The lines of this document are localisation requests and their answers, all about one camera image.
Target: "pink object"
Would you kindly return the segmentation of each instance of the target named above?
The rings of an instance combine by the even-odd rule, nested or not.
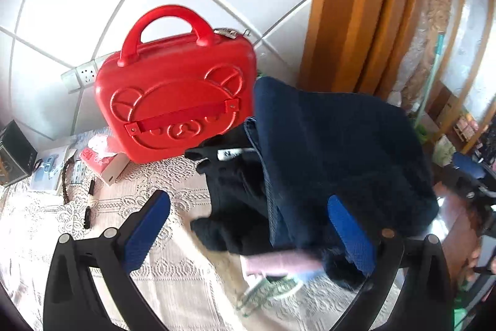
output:
[[[117,153],[115,156],[99,158],[98,154],[88,147],[81,151],[81,160],[86,163],[108,186],[115,182],[118,175],[129,163],[129,158],[125,153]]]
[[[458,129],[460,131],[463,131],[465,128],[467,128],[468,122],[467,122],[467,120],[465,118],[460,117],[458,119],[458,122],[456,123],[456,125],[458,126]]]
[[[474,129],[474,131],[479,130],[479,124],[477,124],[477,121],[475,121],[474,119],[470,120],[469,125]]]
[[[124,153],[124,150],[123,150],[121,144],[113,136],[107,137],[107,151],[108,152],[114,152],[114,153]]]
[[[475,135],[475,131],[470,125],[467,125],[465,128],[463,128],[462,134],[467,140],[469,140],[472,136]]]
[[[241,267],[246,275],[286,275],[323,270],[322,262],[299,250],[241,256]]]

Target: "paper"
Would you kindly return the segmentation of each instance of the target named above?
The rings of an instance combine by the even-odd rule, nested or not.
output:
[[[84,173],[86,172],[86,165],[83,160],[78,160],[74,163],[73,174],[70,177],[70,184],[83,184]]]
[[[80,133],[79,135],[71,136],[70,146],[76,148],[76,153],[74,154],[74,160],[81,160],[81,151],[88,146],[88,141],[97,134],[112,135],[109,127],[95,129],[93,131],[87,131]]]
[[[69,146],[62,146],[45,150],[36,156],[36,161],[42,159],[43,162],[31,176],[31,191],[57,192],[68,148]]]
[[[98,154],[99,159],[113,157],[117,155],[117,153],[124,153],[118,140],[113,136],[102,133],[93,136],[93,138],[88,141],[88,147]]]

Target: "navy blue cloth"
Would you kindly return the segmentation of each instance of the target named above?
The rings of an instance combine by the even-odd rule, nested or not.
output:
[[[257,80],[254,98],[245,129],[264,167],[274,247],[343,248],[327,215],[332,195],[359,223],[405,237],[437,215],[430,168],[403,110],[367,95],[299,91],[271,77]]]
[[[272,201],[272,198],[267,199],[266,190],[271,190],[270,179],[259,158],[258,134],[256,128],[251,127],[252,122],[248,120],[245,126],[240,125],[223,135],[214,136],[184,153],[187,159],[201,161],[197,172],[205,175],[207,180],[212,213],[208,217],[192,220],[190,227],[211,251],[229,251],[249,256],[294,249],[282,217],[280,221],[272,220],[271,223],[276,224],[277,231],[285,234],[286,238],[279,238],[277,249],[269,241],[268,212],[273,207],[267,207],[267,202]],[[225,161],[219,160],[221,150],[252,149],[252,145],[255,145],[256,152],[245,150]],[[348,261],[339,237],[335,235],[326,245],[332,247],[307,250],[307,253],[322,258],[327,275],[338,285],[350,290],[358,288],[365,277]]]

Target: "black box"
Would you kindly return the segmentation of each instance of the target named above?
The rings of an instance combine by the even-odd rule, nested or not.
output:
[[[0,131],[0,186],[9,186],[33,173],[36,149],[15,121]]]

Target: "bag handle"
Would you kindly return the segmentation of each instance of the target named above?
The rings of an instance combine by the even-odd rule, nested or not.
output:
[[[215,34],[212,27],[197,13],[181,5],[163,5],[150,10],[138,19],[124,40],[117,65],[124,67],[135,62],[138,59],[137,47],[141,43],[143,30],[153,21],[168,16],[178,17],[191,24],[198,37],[197,44],[200,47],[209,47],[209,45],[214,44]]]

